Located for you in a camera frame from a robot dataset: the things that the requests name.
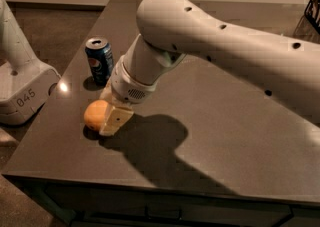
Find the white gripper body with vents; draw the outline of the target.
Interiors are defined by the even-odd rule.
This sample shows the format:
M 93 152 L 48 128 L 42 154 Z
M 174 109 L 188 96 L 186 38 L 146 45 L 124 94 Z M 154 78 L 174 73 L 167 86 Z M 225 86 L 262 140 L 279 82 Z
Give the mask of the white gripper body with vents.
M 124 66 L 124 56 L 120 57 L 113 68 L 110 82 L 113 96 L 124 103 L 140 104 L 156 89 L 155 84 L 144 85 L 128 74 Z

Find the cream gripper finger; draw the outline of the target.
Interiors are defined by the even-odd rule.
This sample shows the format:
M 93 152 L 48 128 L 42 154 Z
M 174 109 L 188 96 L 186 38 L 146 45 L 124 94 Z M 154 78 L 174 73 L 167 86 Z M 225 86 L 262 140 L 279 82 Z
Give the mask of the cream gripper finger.
M 112 96 L 111 81 L 108 81 L 106 86 L 102 90 L 102 92 L 99 96 L 99 99 L 107 101 L 107 102 L 111 102 L 112 98 L 113 98 L 113 96 Z
M 104 119 L 99 130 L 102 136 L 113 136 L 133 116 L 130 108 L 116 107 L 108 104 L 105 110 Z

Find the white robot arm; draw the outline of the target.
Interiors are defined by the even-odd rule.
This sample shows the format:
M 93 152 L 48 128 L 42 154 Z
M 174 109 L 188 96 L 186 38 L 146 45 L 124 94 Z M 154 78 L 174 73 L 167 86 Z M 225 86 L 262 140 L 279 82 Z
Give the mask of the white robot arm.
M 190 54 L 244 77 L 310 122 L 320 121 L 320 45 L 229 24 L 188 0 L 142 0 L 139 34 L 113 68 L 101 98 L 107 107 L 99 133 L 114 135 L 132 106 Z

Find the white robot base numbered 045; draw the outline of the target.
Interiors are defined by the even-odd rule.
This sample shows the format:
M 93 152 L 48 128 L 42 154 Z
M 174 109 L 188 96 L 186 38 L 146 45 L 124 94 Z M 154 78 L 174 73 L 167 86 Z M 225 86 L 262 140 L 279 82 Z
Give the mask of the white robot base numbered 045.
M 0 123 L 21 125 L 46 102 L 60 75 L 31 48 L 6 0 L 0 0 Z

